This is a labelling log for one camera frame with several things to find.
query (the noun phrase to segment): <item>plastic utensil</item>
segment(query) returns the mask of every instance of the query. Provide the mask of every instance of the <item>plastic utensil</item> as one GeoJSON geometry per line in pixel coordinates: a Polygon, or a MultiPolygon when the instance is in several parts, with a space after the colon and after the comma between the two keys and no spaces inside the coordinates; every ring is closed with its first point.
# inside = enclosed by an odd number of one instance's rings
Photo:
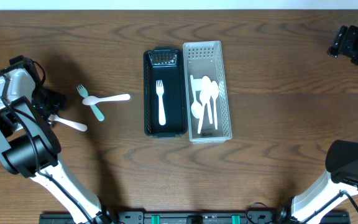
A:
{"type": "Polygon", "coordinates": [[[214,123],[215,129],[218,129],[218,114],[216,113],[216,99],[219,96],[219,87],[216,81],[213,81],[211,84],[211,97],[214,100],[214,123]]]}
{"type": "Polygon", "coordinates": [[[167,120],[165,119],[164,103],[162,101],[162,95],[164,94],[164,85],[162,80],[157,80],[155,91],[158,95],[158,121],[160,125],[165,125],[167,120]]]}
{"type": "Polygon", "coordinates": [[[81,124],[81,123],[78,123],[78,122],[69,121],[67,119],[59,118],[59,116],[57,116],[56,114],[51,114],[49,116],[48,120],[61,122],[61,123],[65,124],[65,125],[67,125],[67,126],[75,128],[75,129],[77,129],[79,131],[86,131],[88,129],[88,127],[85,124],[81,124]]]}
{"type": "MultiPolygon", "coordinates": [[[[88,91],[86,90],[86,88],[83,85],[78,85],[77,91],[83,98],[86,98],[89,96],[88,91]]],[[[91,105],[91,109],[92,109],[93,114],[96,116],[96,119],[98,119],[98,121],[104,121],[104,115],[103,115],[102,111],[100,111],[96,105],[91,105]]]]}
{"type": "Polygon", "coordinates": [[[82,103],[84,105],[95,105],[96,103],[100,103],[100,102],[125,101],[125,100],[129,100],[130,98],[131,96],[129,94],[121,94],[121,95],[109,96],[104,98],[98,98],[96,96],[88,96],[82,101],[82,103]]]}
{"type": "Polygon", "coordinates": [[[202,90],[200,93],[200,100],[201,100],[201,111],[200,113],[200,120],[198,121],[198,130],[197,133],[201,133],[201,128],[203,127],[203,120],[204,120],[204,110],[205,104],[211,99],[211,94],[209,93],[209,88],[202,90]]]}
{"type": "Polygon", "coordinates": [[[191,83],[191,90],[193,91],[193,103],[191,104],[191,113],[195,118],[200,118],[201,113],[201,104],[198,102],[196,97],[196,90],[194,87],[194,78],[192,75],[190,75],[190,83],[191,83]]]}
{"type": "MultiPolygon", "coordinates": [[[[211,80],[204,76],[201,83],[201,91],[208,90],[206,93],[209,94],[209,98],[211,98],[211,80]]],[[[208,119],[209,123],[212,124],[212,110],[211,110],[211,101],[208,99],[206,102],[207,109],[208,109],[208,119]]]]}

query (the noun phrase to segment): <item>black tray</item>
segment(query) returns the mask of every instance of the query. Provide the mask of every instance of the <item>black tray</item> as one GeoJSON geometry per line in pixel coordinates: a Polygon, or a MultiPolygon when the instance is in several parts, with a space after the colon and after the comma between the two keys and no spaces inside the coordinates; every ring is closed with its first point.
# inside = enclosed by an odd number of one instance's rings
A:
{"type": "Polygon", "coordinates": [[[148,136],[172,138],[187,132],[185,73],[180,50],[155,48],[143,54],[144,132],[148,136]],[[158,122],[157,80],[163,81],[162,96],[167,123],[158,122]]]}

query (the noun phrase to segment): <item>white fork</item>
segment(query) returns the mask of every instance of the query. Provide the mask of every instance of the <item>white fork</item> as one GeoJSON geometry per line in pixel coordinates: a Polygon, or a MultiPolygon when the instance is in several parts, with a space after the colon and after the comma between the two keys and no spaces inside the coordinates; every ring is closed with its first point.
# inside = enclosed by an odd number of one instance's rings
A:
{"type": "Polygon", "coordinates": [[[165,125],[167,120],[165,119],[164,103],[162,101],[162,95],[164,95],[164,86],[162,80],[157,80],[155,91],[158,95],[158,121],[160,125],[165,125]]]}

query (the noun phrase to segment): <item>white background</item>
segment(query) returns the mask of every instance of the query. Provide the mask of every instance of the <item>white background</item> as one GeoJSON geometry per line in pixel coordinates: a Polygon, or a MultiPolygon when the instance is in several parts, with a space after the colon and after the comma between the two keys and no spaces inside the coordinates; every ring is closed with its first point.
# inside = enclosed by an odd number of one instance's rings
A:
{"type": "Polygon", "coordinates": [[[358,9],[358,0],[0,0],[0,10],[358,9]]]}

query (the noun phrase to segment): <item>table surface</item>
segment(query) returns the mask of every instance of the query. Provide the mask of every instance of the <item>table surface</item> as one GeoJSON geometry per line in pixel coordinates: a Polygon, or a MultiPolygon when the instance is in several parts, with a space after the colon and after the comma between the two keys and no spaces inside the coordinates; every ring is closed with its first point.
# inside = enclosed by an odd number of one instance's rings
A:
{"type": "MultiPolygon", "coordinates": [[[[68,97],[53,131],[74,174],[110,208],[148,211],[276,207],[323,172],[337,139],[358,138],[358,67],[326,51],[358,11],[0,11],[0,69],[25,55],[47,72],[45,86],[68,97]],[[233,139],[193,145],[188,134],[144,133],[142,54],[157,46],[220,40],[233,139]],[[76,86],[101,103],[98,122],[76,86]]],[[[339,208],[358,214],[349,201],[339,208]]],[[[0,164],[0,223],[37,223],[65,208],[43,187],[0,164]]]]}

